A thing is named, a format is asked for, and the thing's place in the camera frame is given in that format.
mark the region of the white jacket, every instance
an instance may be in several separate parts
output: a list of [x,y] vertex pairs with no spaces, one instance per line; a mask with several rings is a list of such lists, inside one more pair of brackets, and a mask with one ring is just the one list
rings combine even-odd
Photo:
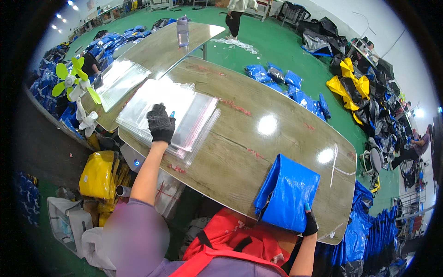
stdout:
[[228,11],[244,12],[249,6],[256,10],[258,8],[256,0],[230,0],[228,5]]

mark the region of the hand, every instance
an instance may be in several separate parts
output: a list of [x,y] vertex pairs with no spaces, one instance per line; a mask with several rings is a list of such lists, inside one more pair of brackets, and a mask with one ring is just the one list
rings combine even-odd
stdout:
[[148,112],[147,117],[152,142],[165,141],[171,144],[171,138],[175,131],[175,118],[168,117],[163,103],[155,104],[152,111]]
[[317,229],[317,221],[315,220],[315,216],[312,213],[311,208],[309,207],[309,204],[305,204],[305,213],[306,213],[306,228],[303,232],[303,237],[310,236],[313,234],[316,234]]

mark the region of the purple shirt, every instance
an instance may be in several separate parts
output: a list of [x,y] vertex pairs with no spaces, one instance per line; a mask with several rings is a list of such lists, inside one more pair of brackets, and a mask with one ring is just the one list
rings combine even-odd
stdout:
[[426,152],[427,147],[429,146],[429,142],[431,141],[431,136],[428,133],[426,133],[421,139],[424,141],[423,145],[416,145],[416,144],[413,145],[419,157]]
[[[107,253],[117,268],[117,276],[166,277],[185,263],[163,258],[167,246],[159,236],[165,233],[169,236],[169,233],[164,232],[166,223],[159,218],[163,219],[152,205],[130,199],[108,219],[103,241],[104,245],[109,245]],[[216,257],[198,276],[279,277],[280,274],[271,267],[251,261]]]

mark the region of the water bottle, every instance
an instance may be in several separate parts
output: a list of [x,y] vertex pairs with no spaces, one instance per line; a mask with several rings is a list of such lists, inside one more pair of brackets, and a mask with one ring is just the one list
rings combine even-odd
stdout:
[[186,15],[177,19],[177,40],[179,41],[179,47],[189,44],[188,18]]

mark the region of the grey stool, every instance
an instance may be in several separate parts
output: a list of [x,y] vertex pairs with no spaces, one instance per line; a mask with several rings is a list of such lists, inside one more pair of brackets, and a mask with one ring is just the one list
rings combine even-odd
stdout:
[[[366,159],[369,157],[372,168],[368,170],[366,167]],[[363,160],[363,166],[365,171],[361,174],[372,176],[374,173],[379,173],[381,170],[381,157],[376,148],[372,148],[371,151],[365,150],[363,154],[360,155],[360,159]]]

